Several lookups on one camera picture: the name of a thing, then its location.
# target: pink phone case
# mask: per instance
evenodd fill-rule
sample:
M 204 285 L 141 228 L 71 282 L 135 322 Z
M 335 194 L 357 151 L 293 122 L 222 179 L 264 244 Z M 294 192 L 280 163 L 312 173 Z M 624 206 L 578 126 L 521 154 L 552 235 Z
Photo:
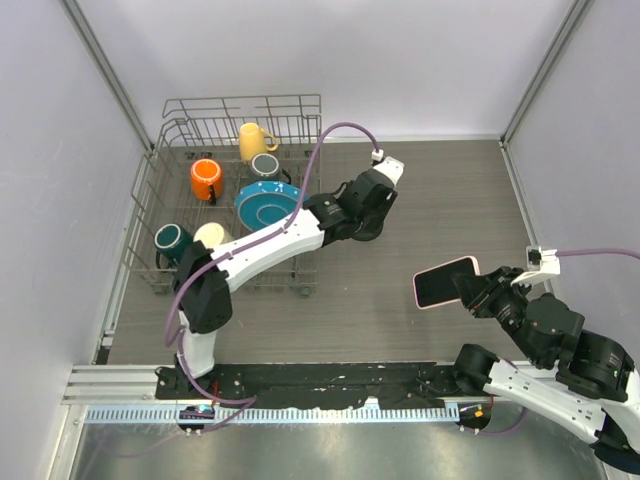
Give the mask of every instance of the pink phone case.
M 440 265 L 437 265 L 435 267 L 428 268 L 426 270 L 422 270 L 421 272 L 418 272 L 413 276 L 413 285 L 414 285 L 413 297 L 414 297 L 414 299 L 416 301 L 416 307 L 418 307 L 418 309 L 420 309 L 420 310 L 429 310 L 430 308 L 441 307 L 442 305 L 448 305 L 450 303 L 455 303 L 455 302 L 459 302 L 460 301 L 459 298 L 456 298 L 455 300 L 447 300 L 446 302 L 440 302 L 440 303 L 435 303 L 433 305 L 429 305 L 429 306 L 426 306 L 426 307 L 421 307 L 420 304 L 418 303 L 418 292 L 415 289 L 415 284 L 416 284 L 416 277 L 418 275 L 423 274 L 425 272 L 430 272 L 432 270 L 436 270 L 436 269 L 438 269 L 440 267 L 444 267 L 445 265 L 449 265 L 451 263 L 459 262 L 460 260 L 464 260 L 465 258 L 470 258 L 471 259 L 471 261 L 473 262 L 473 271 L 475 272 L 476 275 L 479 275 L 480 274 L 480 266 L 478 265 L 478 259 L 476 257 L 471 256 L 471 255 L 466 255 L 464 257 L 460 257 L 460 258 L 456 258 L 455 260 L 451 260 L 450 262 L 441 263 Z

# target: orange mug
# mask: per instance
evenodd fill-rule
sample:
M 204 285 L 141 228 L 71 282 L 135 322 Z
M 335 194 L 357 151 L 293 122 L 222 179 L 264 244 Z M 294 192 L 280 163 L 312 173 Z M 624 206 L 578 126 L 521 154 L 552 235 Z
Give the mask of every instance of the orange mug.
M 222 167 L 211 158 L 201 158 L 191 165 L 191 190 L 200 200 L 215 203 L 222 195 L 224 174 Z

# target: white wall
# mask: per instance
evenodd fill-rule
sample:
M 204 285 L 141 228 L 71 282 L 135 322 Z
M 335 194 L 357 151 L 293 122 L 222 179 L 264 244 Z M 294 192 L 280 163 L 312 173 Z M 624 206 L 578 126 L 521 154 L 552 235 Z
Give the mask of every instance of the white wall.
M 513 141 L 541 241 L 640 251 L 640 2 L 594 2 Z M 640 361 L 640 262 L 561 261 L 586 326 Z
M 45 478 L 71 365 L 96 345 L 140 153 L 58 2 L 3 2 L 2 478 Z
M 148 132 L 166 99 L 320 93 L 325 125 L 502 134 L 571 0 L 80 0 Z

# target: blue plate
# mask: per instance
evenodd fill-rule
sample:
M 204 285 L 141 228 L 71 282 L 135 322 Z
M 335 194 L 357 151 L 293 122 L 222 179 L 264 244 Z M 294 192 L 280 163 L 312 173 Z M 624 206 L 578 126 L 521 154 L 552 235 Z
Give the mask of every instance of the blue plate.
M 240 190 L 234 203 L 242 224 L 255 232 L 292 213 L 299 196 L 300 189 L 284 182 L 256 182 Z

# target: rack wheel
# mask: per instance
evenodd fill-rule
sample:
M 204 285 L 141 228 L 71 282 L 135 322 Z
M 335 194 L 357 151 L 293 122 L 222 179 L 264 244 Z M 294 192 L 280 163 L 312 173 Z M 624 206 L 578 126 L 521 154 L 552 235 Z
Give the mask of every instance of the rack wheel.
M 307 286 L 307 285 L 303 285 L 302 287 L 300 287 L 300 289 L 298 290 L 298 294 L 302 297 L 302 298 L 309 298 L 311 296 L 311 294 L 313 293 L 313 288 Z
M 169 285 L 153 285 L 151 289 L 156 295 L 167 295 L 169 290 L 171 290 Z

